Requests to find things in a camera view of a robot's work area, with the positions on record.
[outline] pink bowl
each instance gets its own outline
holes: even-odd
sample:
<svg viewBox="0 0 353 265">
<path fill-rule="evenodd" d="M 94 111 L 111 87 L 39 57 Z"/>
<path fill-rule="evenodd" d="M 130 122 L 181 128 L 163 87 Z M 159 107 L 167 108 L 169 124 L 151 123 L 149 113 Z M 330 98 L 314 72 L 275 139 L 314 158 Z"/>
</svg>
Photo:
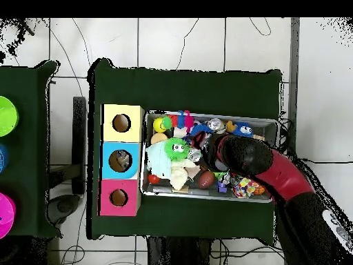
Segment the pink bowl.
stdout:
<svg viewBox="0 0 353 265">
<path fill-rule="evenodd" d="M 11 198 L 0 193 L 0 239 L 5 237 L 12 228 L 16 206 Z"/>
</svg>

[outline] blue bowl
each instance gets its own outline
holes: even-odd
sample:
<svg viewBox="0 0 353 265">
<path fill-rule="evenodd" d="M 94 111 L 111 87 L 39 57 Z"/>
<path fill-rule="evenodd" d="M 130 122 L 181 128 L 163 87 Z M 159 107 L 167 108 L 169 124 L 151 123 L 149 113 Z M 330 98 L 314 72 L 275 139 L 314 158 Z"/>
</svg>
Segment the blue bowl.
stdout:
<svg viewBox="0 0 353 265">
<path fill-rule="evenodd" d="M 0 173 L 8 165 L 8 150 L 3 144 L 0 144 Z"/>
</svg>

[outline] green bowl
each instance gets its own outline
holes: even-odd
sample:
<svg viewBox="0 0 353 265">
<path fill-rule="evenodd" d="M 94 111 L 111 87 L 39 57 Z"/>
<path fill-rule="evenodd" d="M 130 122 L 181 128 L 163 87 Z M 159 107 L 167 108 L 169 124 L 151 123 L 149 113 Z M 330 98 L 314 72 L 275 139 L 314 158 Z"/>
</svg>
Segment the green bowl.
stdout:
<svg viewBox="0 0 353 265">
<path fill-rule="evenodd" d="M 0 137 L 9 134 L 19 121 L 19 113 L 14 104 L 0 96 Z"/>
</svg>

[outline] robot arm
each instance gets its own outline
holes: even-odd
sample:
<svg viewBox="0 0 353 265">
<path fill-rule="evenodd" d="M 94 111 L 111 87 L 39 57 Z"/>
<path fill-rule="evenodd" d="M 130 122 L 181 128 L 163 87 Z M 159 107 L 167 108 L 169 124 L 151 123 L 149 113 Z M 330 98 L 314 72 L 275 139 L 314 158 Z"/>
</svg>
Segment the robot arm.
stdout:
<svg viewBox="0 0 353 265">
<path fill-rule="evenodd" d="M 210 168 L 219 160 L 231 171 L 253 177 L 274 196 L 277 235 L 288 265 L 353 265 L 350 236 L 285 155 L 236 135 L 213 135 L 203 155 Z"/>
</svg>

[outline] pink cube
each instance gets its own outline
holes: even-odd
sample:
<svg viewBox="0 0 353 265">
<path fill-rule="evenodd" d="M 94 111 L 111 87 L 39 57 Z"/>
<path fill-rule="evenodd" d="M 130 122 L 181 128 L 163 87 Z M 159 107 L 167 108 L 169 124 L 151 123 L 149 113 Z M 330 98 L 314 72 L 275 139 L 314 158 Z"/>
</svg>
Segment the pink cube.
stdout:
<svg viewBox="0 0 353 265">
<path fill-rule="evenodd" d="M 103 179 L 100 216 L 134 217 L 141 203 L 137 179 Z"/>
</svg>

